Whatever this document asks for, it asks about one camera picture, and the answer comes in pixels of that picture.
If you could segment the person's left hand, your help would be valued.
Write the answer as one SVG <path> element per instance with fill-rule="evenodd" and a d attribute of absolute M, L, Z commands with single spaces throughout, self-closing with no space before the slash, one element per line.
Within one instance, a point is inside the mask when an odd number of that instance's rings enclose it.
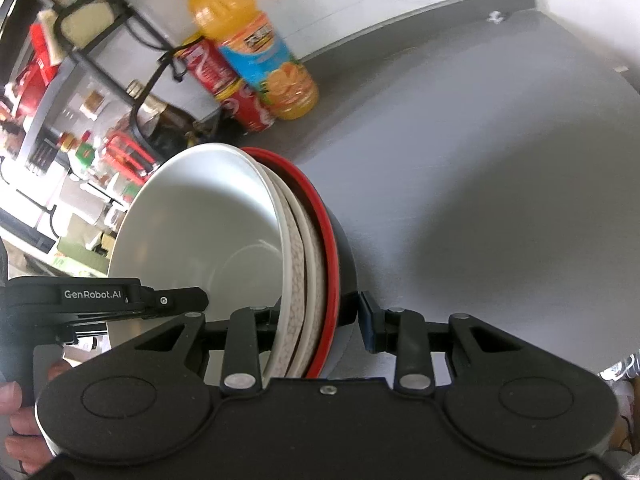
<path fill-rule="evenodd" d="M 35 474 L 50 463 L 53 455 L 38 427 L 35 408 L 23 406 L 23 391 L 17 382 L 1 383 L 1 416 L 11 428 L 3 440 L 3 448 L 21 466 L 21 471 Z"/>

